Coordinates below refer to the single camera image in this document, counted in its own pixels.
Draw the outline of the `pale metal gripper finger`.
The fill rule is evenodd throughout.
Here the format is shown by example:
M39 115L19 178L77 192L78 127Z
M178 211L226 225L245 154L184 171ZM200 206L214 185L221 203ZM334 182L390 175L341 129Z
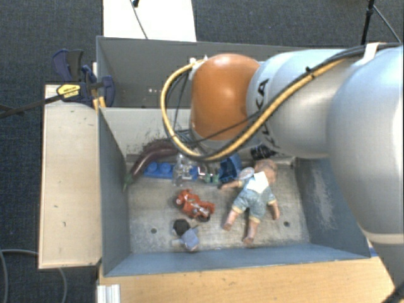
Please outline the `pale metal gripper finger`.
M190 170L177 170L173 171L172 183L174 186L182 186L185 182L193 180L193 176Z
M189 168L190 168L189 159L181 153L177 154L175 169L176 170L189 170Z

